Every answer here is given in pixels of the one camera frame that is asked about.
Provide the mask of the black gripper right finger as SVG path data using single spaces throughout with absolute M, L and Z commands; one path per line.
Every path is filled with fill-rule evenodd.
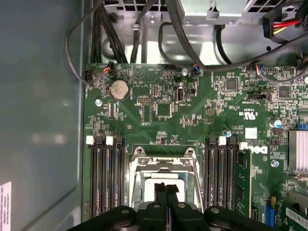
M 272 231 L 262 222 L 245 217 L 221 206 L 210 206 L 204 212 L 180 202 L 176 185 L 167 185 L 167 204 L 173 231 Z

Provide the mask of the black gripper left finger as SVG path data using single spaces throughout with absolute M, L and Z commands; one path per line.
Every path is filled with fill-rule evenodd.
M 166 226 L 167 190 L 154 185 L 155 200 L 137 211 L 128 206 L 113 208 L 90 220 L 91 231 L 163 231 Z

